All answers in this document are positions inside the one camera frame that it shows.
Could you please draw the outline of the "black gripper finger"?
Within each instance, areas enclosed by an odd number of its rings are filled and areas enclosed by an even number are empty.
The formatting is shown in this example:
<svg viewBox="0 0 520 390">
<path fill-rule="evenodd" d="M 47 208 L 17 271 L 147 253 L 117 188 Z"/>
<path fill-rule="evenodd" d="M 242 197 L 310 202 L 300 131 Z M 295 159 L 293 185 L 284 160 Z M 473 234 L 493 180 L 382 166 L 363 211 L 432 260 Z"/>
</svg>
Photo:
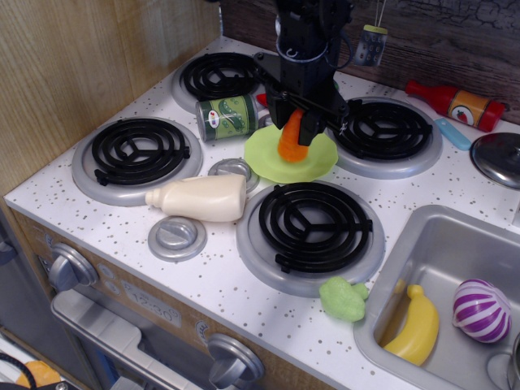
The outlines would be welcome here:
<svg viewBox="0 0 520 390">
<path fill-rule="evenodd" d="M 301 98 L 288 91 L 266 93 L 267 108 L 272 123 L 282 129 L 289 121 L 293 112 L 301 105 Z"/>
<path fill-rule="evenodd" d="M 298 145 L 310 145 L 313 139 L 322 133 L 327 126 L 327 118 L 320 110 L 311 109 L 301 117 Z"/>
</svg>

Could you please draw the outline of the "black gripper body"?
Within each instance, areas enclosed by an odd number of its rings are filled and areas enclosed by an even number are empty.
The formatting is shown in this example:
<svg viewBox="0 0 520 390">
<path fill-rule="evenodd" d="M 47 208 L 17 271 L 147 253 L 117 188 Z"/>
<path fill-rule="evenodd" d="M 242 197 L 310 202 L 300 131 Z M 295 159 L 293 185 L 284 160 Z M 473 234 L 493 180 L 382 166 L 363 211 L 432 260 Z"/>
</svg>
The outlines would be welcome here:
<svg viewBox="0 0 520 390">
<path fill-rule="evenodd" d="M 253 61 L 266 93 L 288 91 L 301 98 L 298 108 L 316 109 L 324 113 L 328 124 L 343 124 L 349 106 L 334 81 L 341 68 L 340 46 L 340 40 L 331 40 L 314 58 L 300 58 L 300 48 L 282 49 L 278 54 L 258 52 Z"/>
</svg>

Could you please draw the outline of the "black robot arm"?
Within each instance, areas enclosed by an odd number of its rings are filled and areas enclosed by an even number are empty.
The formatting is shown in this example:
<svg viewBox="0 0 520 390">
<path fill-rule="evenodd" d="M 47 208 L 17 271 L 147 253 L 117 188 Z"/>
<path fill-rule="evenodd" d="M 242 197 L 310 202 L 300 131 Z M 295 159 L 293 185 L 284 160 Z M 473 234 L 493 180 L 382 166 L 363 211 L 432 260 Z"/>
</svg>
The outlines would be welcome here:
<svg viewBox="0 0 520 390">
<path fill-rule="evenodd" d="M 277 1 L 276 53 L 259 52 L 253 61 L 266 90 L 271 120 L 282 128 L 296 109 L 302 111 L 297 143 L 308 146 L 324 129 L 348 127 L 349 104 L 334 75 L 343 66 L 342 43 L 350 45 L 344 26 L 351 21 L 349 1 Z"/>
</svg>

